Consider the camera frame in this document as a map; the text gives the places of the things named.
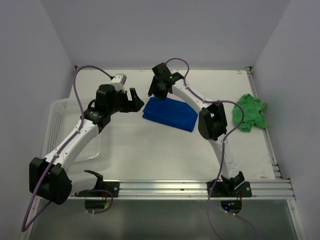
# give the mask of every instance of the gray wall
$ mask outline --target gray wall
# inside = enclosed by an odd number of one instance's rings
[[[292,0],[254,66],[282,174],[309,239],[319,239],[320,1]]]
[[[67,96],[73,66],[39,0],[0,7],[0,239],[17,239],[29,162],[41,157],[50,104]]]
[[[253,66],[290,0],[41,0],[77,65]]]

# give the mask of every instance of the gray partition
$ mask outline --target gray partition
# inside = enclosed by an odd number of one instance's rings
[[[205,200],[117,200],[105,213],[86,213],[84,200],[52,204],[35,221],[30,240],[218,240],[210,228]],[[257,229],[260,240],[296,240],[286,200],[243,200],[240,214]],[[245,221],[225,214],[211,202],[211,217],[227,240],[253,240]]]

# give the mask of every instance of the towel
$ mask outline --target towel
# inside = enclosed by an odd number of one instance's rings
[[[188,132],[194,130],[198,117],[187,103],[168,97],[165,100],[151,97],[143,112],[144,119]]]
[[[253,125],[256,125],[261,129],[268,127],[265,116],[261,112],[266,108],[266,104],[262,104],[259,98],[255,98],[250,94],[245,94],[240,98],[239,101],[237,101],[237,103],[240,104],[244,110],[244,121],[239,127],[241,132],[250,133]],[[240,123],[242,113],[239,107],[234,106],[232,115],[233,122],[235,124]]]

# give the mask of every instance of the metal frame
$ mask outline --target metal frame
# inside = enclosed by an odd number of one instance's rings
[[[252,94],[258,97],[251,69],[246,67],[244,70],[251,86]],[[263,130],[264,139],[270,156],[276,180],[250,180],[252,197],[246,200],[287,200],[292,222],[299,240],[305,240],[306,234],[303,229],[302,221],[297,211],[295,194],[290,180],[282,180],[275,153],[270,140],[268,129]],[[207,200],[208,180],[109,180],[105,182],[119,182],[119,195],[117,200]],[[68,199],[100,199],[100,197],[75,197]],[[212,198],[215,200],[233,200],[230,197]],[[39,206],[40,198],[36,198],[32,206],[29,218],[33,218]],[[19,240],[27,240],[32,231],[31,226],[26,232],[20,235]]]

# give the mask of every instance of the laundry basket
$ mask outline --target laundry basket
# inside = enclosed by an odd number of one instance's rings
[[[93,98],[83,98],[81,103],[84,109]],[[76,99],[61,99],[52,103],[44,137],[42,157],[55,149],[63,139],[75,128],[80,120],[81,112]],[[92,139],[80,152],[75,162],[93,160],[101,151],[100,134]]]

